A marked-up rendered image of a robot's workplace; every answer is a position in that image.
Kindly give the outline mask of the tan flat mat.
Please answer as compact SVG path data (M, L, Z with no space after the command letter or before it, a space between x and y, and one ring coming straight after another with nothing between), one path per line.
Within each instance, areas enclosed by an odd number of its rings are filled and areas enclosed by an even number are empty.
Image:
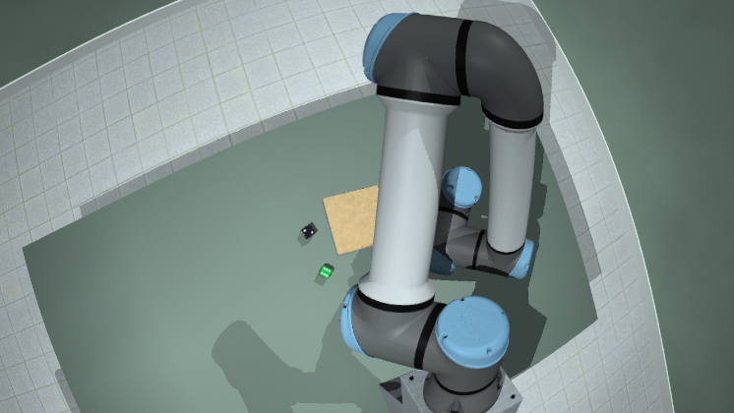
M378 185L324 198L337 254L373 246Z

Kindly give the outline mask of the black die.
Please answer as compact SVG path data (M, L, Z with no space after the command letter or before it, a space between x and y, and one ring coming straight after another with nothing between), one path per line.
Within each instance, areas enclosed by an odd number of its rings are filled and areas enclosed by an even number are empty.
M311 236L315 234L315 231L313 230L310 224L306 226L305 228L303 228L301 232L306 239L310 238Z

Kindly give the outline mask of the green die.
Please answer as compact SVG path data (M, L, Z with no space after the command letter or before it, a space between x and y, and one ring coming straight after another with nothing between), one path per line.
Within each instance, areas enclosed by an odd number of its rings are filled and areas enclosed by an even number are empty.
M322 268L321 268L321 270L320 270L320 272L318 274L321 275L322 277L328 279L330 277L332 271L333 271L332 269L330 269L330 268L328 268L328 267L326 267L326 266L323 265Z

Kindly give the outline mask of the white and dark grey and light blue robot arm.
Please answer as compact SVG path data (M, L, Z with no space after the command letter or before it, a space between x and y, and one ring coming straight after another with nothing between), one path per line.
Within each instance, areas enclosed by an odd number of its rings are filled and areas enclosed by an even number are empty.
M415 12L382 17L362 62L386 118L371 267L344 298L342 339L368 357L429 372L423 397L433 413L485 413L502 389L509 320L480 296L435 302L429 268L526 277L541 83L504 30ZM478 175L465 166L443 174L461 95L481 99L490 121L487 230L466 226L482 193Z

